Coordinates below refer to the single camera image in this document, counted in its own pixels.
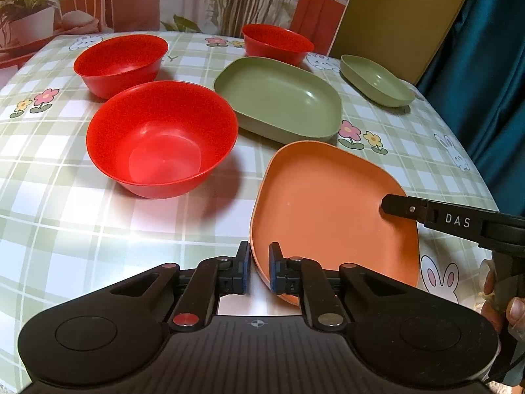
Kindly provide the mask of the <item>person's right hand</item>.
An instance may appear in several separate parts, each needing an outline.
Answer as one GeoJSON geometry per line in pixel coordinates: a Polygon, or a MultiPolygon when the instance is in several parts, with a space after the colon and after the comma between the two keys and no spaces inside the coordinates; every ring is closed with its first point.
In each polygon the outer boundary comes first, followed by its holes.
{"type": "Polygon", "coordinates": [[[500,333],[504,328],[504,319],[514,332],[524,339],[524,299],[514,297],[506,306],[505,313],[496,311],[492,305],[486,301],[481,308],[481,315],[488,319],[500,333]]]}

